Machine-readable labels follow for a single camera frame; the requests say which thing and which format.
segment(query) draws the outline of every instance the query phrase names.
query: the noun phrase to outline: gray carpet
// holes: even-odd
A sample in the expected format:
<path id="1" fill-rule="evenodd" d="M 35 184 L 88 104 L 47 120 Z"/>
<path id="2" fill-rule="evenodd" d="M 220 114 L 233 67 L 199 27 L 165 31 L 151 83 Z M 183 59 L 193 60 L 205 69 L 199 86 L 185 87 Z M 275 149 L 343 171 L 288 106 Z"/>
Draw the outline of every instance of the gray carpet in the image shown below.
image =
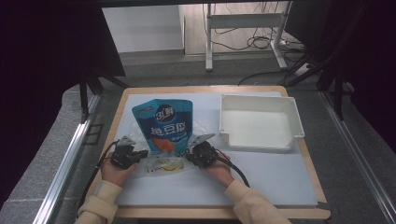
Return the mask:
<path id="1" fill-rule="evenodd" d="M 275 72 L 278 67 L 271 54 L 220 55 L 215 58 L 214 71 L 205 71 L 203 57 L 176 60 L 163 56 L 135 62 L 123 55 L 127 77 L 120 80 L 133 87 L 236 85 L 242 78 L 260 72 Z M 283 76 L 266 74 L 245 80 L 242 85 L 276 85 Z M 327 223 L 387 223 L 372 192 L 347 150 L 340 133 L 329 116 L 315 88 L 318 77 L 311 77 L 288 88 L 295 97 L 305 130 L 305 142 L 316 167 L 319 180 L 331 207 L 332 217 Z M 79 197 L 92 173 L 108 130 L 116 112 L 122 89 L 102 80 L 105 92 L 101 97 L 89 135 L 66 181 L 59 202 L 49 223 L 73 223 Z M 79 92 L 74 87 L 64 94 L 63 107 L 52 129 L 37 153 L 35 160 L 14 189 L 0 212 L 0 223 L 32 223 L 64 156 L 80 119 Z M 378 179 L 396 201 L 396 156 L 381 137 L 350 103 L 344 100 L 346 124 L 354 135 Z M 129 220 L 115 223 L 186 223 L 186 220 Z M 293 223 L 324 223 L 323 220 L 293 220 Z M 189 221 L 189 223 L 219 223 L 218 221 Z"/>

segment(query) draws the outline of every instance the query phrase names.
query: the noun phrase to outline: logo on bag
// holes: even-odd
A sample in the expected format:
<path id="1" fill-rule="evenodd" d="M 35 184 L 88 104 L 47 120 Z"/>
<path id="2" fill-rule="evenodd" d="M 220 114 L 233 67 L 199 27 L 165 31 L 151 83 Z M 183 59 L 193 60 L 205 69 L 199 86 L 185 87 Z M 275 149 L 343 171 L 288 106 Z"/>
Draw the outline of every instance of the logo on bag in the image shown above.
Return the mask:
<path id="1" fill-rule="evenodd" d="M 155 112 L 155 119 L 159 122 L 169 122 L 175 118 L 176 111 L 170 105 L 160 105 Z"/>

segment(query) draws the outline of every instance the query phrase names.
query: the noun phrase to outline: hand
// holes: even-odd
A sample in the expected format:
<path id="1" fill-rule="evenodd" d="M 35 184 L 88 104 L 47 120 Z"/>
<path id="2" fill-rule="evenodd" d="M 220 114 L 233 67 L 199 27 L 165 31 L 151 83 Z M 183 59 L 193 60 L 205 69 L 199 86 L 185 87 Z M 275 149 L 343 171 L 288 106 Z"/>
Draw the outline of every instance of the hand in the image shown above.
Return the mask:
<path id="1" fill-rule="evenodd" d="M 112 152 L 107 155 L 107 159 L 102 163 L 102 179 L 122 187 L 126 178 L 136 169 L 137 163 L 131 165 L 127 170 L 122 170 L 111 164 Z"/>
<path id="2" fill-rule="evenodd" d="M 219 157 L 223 158 L 224 160 L 229 160 L 230 157 L 225 155 L 225 157 L 219 153 Z M 226 165 L 222 161 L 215 161 L 213 165 L 202 168 L 202 170 L 207 171 L 210 175 L 212 175 L 215 179 L 217 179 L 222 186 L 228 188 L 231 183 L 233 183 L 233 176 L 231 175 L 231 170 L 228 165 Z"/>

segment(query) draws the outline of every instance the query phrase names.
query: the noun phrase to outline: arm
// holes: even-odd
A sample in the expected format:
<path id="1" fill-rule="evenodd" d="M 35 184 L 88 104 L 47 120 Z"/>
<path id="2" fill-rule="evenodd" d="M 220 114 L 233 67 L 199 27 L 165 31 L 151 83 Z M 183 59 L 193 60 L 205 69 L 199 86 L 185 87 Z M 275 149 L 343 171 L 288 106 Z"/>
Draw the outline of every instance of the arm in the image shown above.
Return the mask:
<path id="1" fill-rule="evenodd" d="M 230 167 L 216 161 L 205 170 L 217 179 L 225 188 L 225 194 L 234 202 L 233 211 L 244 223 L 286 224 L 290 223 L 262 194 L 248 188 L 231 175 Z"/>
<path id="2" fill-rule="evenodd" d="M 117 196 L 122 191 L 124 181 L 136 169 L 136 166 L 135 163 L 128 170 L 121 170 L 113 166 L 110 159 L 106 159 L 101 167 L 102 180 L 99 182 L 94 195 L 88 197 L 78 209 L 76 223 L 111 223 L 118 209 L 115 205 Z"/>

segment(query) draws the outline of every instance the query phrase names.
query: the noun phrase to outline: white desk frame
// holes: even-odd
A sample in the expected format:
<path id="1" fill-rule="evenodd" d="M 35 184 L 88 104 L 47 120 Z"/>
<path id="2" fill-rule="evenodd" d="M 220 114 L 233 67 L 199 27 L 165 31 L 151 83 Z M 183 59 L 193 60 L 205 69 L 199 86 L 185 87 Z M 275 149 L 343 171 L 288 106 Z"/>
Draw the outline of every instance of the white desk frame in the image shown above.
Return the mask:
<path id="1" fill-rule="evenodd" d="M 212 15 L 211 4 L 207 4 L 206 13 L 206 71 L 213 70 L 213 50 L 212 50 L 212 29 L 232 29 L 232 28 L 256 28 L 256 27 L 278 27 L 276 37 L 271 41 L 271 48 L 276 56 L 277 63 L 281 70 L 286 70 L 285 59 L 279 50 L 279 42 L 286 20 L 289 15 L 291 1 L 289 1 L 282 13 L 265 14 L 237 14 L 237 15 Z"/>

